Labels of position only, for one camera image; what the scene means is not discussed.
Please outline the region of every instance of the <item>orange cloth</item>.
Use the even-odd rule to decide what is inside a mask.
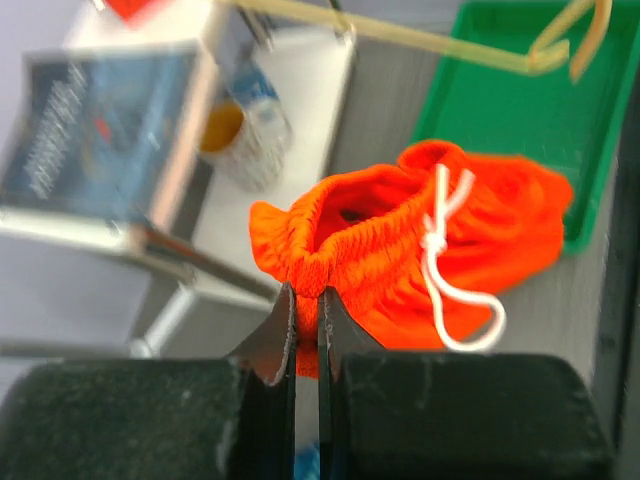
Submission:
[[[465,153],[445,142],[408,148],[398,166],[322,180],[288,212],[258,202],[250,234],[258,267],[297,295],[298,374],[317,375],[317,298],[331,285],[358,324],[386,348],[440,349],[420,269],[423,218],[433,214],[435,166],[464,168],[471,193],[447,222],[443,278],[465,290],[499,293],[552,265],[562,252],[568,181],[522,157]],[[444,298],[450,335],[462,341],[491,318],[488,307]]]

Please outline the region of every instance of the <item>book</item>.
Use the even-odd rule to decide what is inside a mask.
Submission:
[[[0,177],[0,234],[148,256],[148,232],[170,231],[195,167],[211,55],[187,42],[37,53],[26,67],[29,93]],[[143,260],[164,262],[154,256]]]

